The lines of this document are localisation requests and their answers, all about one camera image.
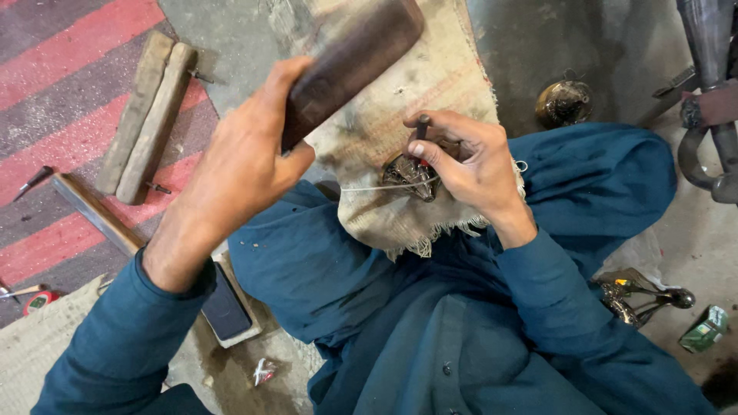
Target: striped carpet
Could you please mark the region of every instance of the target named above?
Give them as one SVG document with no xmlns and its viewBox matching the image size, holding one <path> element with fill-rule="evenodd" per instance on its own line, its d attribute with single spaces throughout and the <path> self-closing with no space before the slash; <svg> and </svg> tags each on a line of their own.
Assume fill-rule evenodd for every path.
<svg viewBox="0 0 738 415">
<path fill-rule="evenodd" d="M 128 260 L 48 180 L 10 201 L 42 165 L 93 189 L 150 29 L 175 37 L 155 0 L 0 0 L 0 280 L 13 289 L 72 292 Z M 149 239 L 217 121 L 193 80 L 155 178 L 172 194 L 151 191 L 142 206 L 97 196 Z M 0 300 L 0 327 L 21 310 Z"/>
</svg>

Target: sack cloth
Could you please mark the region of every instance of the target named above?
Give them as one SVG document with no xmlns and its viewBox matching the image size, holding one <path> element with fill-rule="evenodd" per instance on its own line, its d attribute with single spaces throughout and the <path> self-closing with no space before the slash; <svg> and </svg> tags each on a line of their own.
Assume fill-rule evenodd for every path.
<svg viewBox="0 0 738 415">
<path fill-rule="evenodd" d="M 477 56 L 466 4 L 463 0 L 420 0 L 418 4 L 426 19 L 418 43 L 305 138 L 315 148 L 316 165 L 335 174 L 341 188 L 382 185 L 382 166 L 411 133 L 402 120 L 416 111 L 450 109 L 497 123 L 492 84 Z M 320 47 L 340 36 L 339 28 L 365 5 L 366 1 L 316 0 L 308 9 L 313 24 L 320 23 L 317 34 L 287 18 L 275 21 L 275 31 L 292 31 L 288 37 L 293 55 L 306 50 L 317 54 Z M 285 23 L 291 24 L 290 29 L 278 30 Z M 473 227 L 487 225 L 475 209 L 455 200 L 442 184 L 430 203 L 405 189 L 342 192 L 338 217 L 349 234 L 384 250 L 390 259 L 404 250 L 428 257 L 431 242 L 442 230 L 457 227 L 478 236 Z"/>
</svg>

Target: fingernail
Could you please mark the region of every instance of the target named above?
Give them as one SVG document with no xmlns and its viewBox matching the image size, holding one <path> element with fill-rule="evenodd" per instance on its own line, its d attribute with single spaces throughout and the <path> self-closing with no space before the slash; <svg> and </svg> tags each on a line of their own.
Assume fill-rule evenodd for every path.
<svg viewBox="0 0 738 415">
<path fill-rule="evenodd" d="M 420 157 L 423 155 L 423 145 L 422 144 L 415 144 L 415 148 L 410 150 L 410 153 L 413 153 L 413 156 Z"/>
</svg>

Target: person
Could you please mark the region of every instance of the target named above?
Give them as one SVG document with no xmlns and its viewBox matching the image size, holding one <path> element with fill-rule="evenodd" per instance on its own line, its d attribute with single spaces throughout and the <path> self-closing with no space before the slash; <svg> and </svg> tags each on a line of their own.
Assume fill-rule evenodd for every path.
<svg viewBox="0 0 738 415">
<path fill-rule="evenodd" d="M 239 284 L 326 359 L 308 383 L 316 414 L 714 413 L 676 360 L 586 282 L 671 202 L 663 140 L 601 123 L 507 140 L 501 126 L 424 111 L 431 140 L 405 150 L 491 226 L 393 263 L 298 181 L 314 160 L 309 145 L 280 154 L 286 96 L 310 63 L 275 64 L 218 125 L 151 242 L 49 371 L 32 414 L 207 413 L 190 386 L 160 389 L 213 290 L 210 253 L 226 238 Z M 460 161 L 439 137 L 460 143 Z M 511 154 L 530 166 L 527 205 Z"/>
</svg>

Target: green package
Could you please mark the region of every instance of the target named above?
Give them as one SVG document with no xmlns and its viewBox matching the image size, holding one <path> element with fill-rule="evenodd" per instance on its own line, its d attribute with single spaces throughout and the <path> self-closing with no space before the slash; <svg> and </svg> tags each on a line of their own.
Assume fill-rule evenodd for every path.
<svg viewBox="0 0 738 415">
<path fill-rule="evenodd" d="M 709 349 L 728 332 L 728 313 L 718 306 L 708 306 L 697 322 L 684 333 L 679 344 L 692 353 Z"/>
</svg>

